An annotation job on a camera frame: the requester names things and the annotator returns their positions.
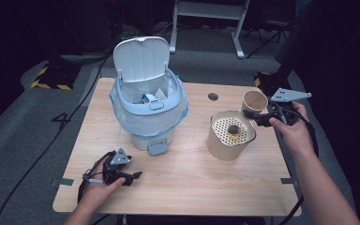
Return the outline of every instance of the yellow black tape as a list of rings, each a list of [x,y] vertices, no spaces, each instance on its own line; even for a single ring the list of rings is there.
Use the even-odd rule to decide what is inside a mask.
[[[49,70],[49,64],[46,64],[42,70],[39,72],[34,82],[31,84],[31,87],[40,87],[47,89],[62,89],[62,90],[72,90],[73,81],[70,81],[67,77],[58,79],[54,76],[56,74],[52,73]]]
[[[255,85],[257,88],[259,88],[260,90],[263,90],[262,88],[262,81],[260,80],[261,76],[270,76],[272,75],[272,73],[269,72],[257,72],[254,75],[254,81],[255,81]]]

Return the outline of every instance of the open lid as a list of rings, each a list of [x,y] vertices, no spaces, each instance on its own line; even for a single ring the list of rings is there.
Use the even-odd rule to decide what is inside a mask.
[[[169,54],[169,44],[164,38],[136,37],[115,47],[113,62],[123,82],[141,82],[164,75]]]

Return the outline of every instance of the paper cup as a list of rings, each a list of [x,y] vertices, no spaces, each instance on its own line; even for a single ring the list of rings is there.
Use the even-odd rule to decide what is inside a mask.
[[[247,91],[244,94],[244,100],[242,102],[242,112],[248,111],[251,113],[259,114],[261,113],[265,108],[267,108],[268,105],[268,99],[260,91]]]
[[[210,119],[207,149],[213,157],[230,161],[239,157],[250,142],[256,138],[256,130],[249,120],[238,111],[218,112]],[[228,133],[229,126],[239,127],[236,139]]]

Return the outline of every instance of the metal bracket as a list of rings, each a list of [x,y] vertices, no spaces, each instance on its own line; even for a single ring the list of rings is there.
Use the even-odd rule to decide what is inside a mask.
[[[128,158],[124,149],[119,148],[119,150],[116,152],[115,156],[113,156],[112,160],[110,161],[110,165],[128,164],[129,162],[130,162],[130,159]]]
[[[283,89],[279,87],[276,93],[271,97],[271,101],[290,102],[290,101],[310,98],[310,97],[311,97],[311,93],[298,92],[298,91]]]

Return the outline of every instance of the small cup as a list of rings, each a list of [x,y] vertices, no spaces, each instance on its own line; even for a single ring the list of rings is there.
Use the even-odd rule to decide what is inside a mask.
[[[242,112],[248,111],[251,113],[260,114],[265,108],[267,108],[268,99],[260,91],[246,91],[244,94],[244,100],[242,102]]]

